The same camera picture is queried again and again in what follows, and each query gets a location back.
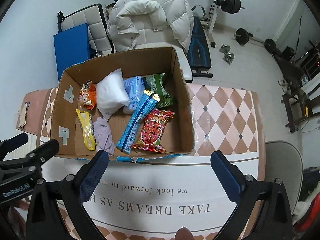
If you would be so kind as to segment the yellow grey mesh pouch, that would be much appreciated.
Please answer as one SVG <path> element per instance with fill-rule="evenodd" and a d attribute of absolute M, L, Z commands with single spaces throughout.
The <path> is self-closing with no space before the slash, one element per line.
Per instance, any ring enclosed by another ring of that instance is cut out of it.
<path fill-rule="evenodd" d="M 81 111 L 80 109 L 76 109 L 75 112 L 80 121 L 84 145 L 89 151 L 94 151 L 96 142 L 91 114 L 88 111 Z"/>

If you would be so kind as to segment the lilac cloth bundle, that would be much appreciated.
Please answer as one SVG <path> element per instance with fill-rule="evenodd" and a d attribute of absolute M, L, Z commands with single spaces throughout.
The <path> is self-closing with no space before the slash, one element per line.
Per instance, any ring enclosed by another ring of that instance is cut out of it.
<path fill-rule="evenodd" d="M 93 122 L 94 138 L 96 142 L 96 150 L 103 150 L 111 157 L 114 155 L 115 145 L 108 122 L 104 118 L 98 117 Z"/>

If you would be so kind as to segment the orange snack packet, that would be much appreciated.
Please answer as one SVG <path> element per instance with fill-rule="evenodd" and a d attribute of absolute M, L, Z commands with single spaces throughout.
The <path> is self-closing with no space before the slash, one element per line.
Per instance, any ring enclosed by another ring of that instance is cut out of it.
<path fill-rule="evenodd" d="M 96 88 L 92 81 L 84 83 L 79 93 L 79 104 L 81 107 L 93 110 L 96 106 L 97 95 Z"/>

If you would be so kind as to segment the long blue snack packet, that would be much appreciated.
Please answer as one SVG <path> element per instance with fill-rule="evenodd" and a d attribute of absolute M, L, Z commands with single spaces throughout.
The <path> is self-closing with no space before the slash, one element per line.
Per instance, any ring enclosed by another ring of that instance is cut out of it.
<path fill-rule="evenodd" d="M 157 103 L 160 102 L 158 94 L 144 90 L 140 101 L 131 115 L 131 118 L 124 129 L 120 139 L 116 144 L 116 148 L 121 152 L 129 154 L 131 145 L 134 143 L 140 123 L 154 109 Z"/>

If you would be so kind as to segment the white soft pillow pack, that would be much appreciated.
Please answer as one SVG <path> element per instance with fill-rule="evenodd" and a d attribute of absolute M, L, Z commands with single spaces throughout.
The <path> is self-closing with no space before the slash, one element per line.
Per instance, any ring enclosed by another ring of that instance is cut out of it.
<path fill-rule="evenodd" d="M 97 84 L 96 93 L 97 108 L 106 121 L 121 107 L 128 106 L 130 103 L 120 68 L 108 74 Z"/>

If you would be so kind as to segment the red snack packet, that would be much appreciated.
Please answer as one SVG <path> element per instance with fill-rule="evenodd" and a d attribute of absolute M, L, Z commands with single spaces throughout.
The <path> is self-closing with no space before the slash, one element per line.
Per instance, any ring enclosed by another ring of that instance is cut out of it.
<path fill-rule="evenodd" d="M 131 148 L 165 153 L 166 149 L 161 145 L 165 127 L 168 121 L 175 117 L 173 111 L 154 109 L 145 118 L 143 128 L 135 144 Z"/>

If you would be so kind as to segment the light blue tissue pack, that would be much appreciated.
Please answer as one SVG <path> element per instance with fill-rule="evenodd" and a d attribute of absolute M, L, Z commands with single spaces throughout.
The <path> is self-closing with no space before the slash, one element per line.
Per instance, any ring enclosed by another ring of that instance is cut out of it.
<path fill-rule="evenodd" d="M 144 82 L 141 76 L 135 76 L 124 80 L 124 88 L 129 97 L 130 103 L 128 106 L 124 106 L 123 112 L 125 114 L 132 114 L 140 98 L 142 97 L 143 91 L 145 90 Z"/>

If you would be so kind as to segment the green snack packet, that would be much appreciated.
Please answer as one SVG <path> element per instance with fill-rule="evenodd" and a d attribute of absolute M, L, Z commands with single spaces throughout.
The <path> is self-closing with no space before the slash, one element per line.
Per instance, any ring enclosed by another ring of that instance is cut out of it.
<path fill-rule="evenodd" d="M 154 74 L 142 78 L 145 89 L 150 90 L 157 94 L 160 101 L 155 106 L 155 109 L 162 109 L 173 105 L 174 98 L 165 90 L 167 82 L 167 74 Z"/>

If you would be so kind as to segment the blue foam mat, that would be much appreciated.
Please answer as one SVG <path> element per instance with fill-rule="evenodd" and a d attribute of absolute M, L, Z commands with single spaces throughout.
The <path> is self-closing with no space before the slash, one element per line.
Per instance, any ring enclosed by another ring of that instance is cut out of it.
<path fill-rule="evenodd" d="M 65 69 L 90 59 L 87 23 L 53 36 L 58 80 Z"/>

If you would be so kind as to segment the dark wooden chair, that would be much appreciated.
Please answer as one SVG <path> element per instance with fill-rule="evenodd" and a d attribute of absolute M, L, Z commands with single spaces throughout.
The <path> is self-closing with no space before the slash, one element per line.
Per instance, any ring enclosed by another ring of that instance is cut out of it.
<path fill-rule="evenodd" d="M 291 87 L 284 80 L 280 80 L 279 84 L 284 92 L 280 102 L 284 104 L 287 115 L 285 127 L 289 129 L 290 133 L 298 131 L 298 125 L 301 122 L 319 117 L 319 111 L 315 111 L 319 107 L 319 95 L 313 99 L 310 98 L 310 96 L 319 90 L 319 84 L 310 92 L 305 92 L 301 88 L 297 88 L 292 92 Z"/>

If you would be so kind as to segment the white quilted chair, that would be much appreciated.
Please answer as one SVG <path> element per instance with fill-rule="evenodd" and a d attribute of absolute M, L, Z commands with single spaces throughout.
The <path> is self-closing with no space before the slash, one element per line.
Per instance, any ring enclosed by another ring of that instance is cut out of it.
<path fill-rule="evenodd" d="M 57 13 L 58 32 L 82 24 L 87 24 L 88 42 L 91 49 L 101 52 L 104 56 L 115 52 L 113 43 L 106 32 L 106 17 L 100 3 L 82 8 L 67 16 L 64 16 L 61 11 Z"/>

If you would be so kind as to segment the chrome dumbbell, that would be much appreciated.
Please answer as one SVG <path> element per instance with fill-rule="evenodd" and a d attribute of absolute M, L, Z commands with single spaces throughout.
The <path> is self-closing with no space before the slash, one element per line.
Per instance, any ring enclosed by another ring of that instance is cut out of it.
<path fill-rule="evenodd" d="M 226 61 L 228 64 L 233 62 L 234 54 L 231 52 L 231 47 L 229 45 L 223 44 L 219 51 L 224 54 L 224 61 Z"/>

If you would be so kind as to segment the white padded chair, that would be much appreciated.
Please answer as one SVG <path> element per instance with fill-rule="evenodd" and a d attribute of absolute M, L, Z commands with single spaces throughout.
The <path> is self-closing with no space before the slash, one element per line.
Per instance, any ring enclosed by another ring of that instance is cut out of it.
<path fill-rule="evenodd" d="M 139 36 L 136 38 L 135 49 L 173 47 L 176 51 L 177 58 L 185 81 L 192 82 L 193 73 L 189 66 L 187 56 L 178 40 L 173 37 L 170 28 L 155 32 L 153 29 L 139 30 Z"/>

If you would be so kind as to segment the white puffer jacket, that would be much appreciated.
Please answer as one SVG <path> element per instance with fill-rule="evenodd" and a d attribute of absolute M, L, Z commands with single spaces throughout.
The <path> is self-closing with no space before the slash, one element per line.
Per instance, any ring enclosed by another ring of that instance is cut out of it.
<path fill-rule="evenodd" d="M 135 48 L 139 30 L 170 28 L 184 53 L 189 50 L 194 17 L 187 0 L 118 0 L 110 11 L 107 34 L 116 51 Z"/>

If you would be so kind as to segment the white weight bench rack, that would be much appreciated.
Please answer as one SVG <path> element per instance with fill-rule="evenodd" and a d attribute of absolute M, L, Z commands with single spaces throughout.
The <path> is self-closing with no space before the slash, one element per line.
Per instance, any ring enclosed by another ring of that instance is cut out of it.
<path fill-rule="evenodd" d="M 213 29 L 217 19 L 218 12 L 220 10 L 220 4 L 223 0 L 213 0 L 209 12 L 203 16 L 203 19 L 200 20 L 201 25 L 204 27 L 206 34 L 208 36 L 209 45 L 212 48 L 216 47 L 216 42 L 213 37 Z"/>

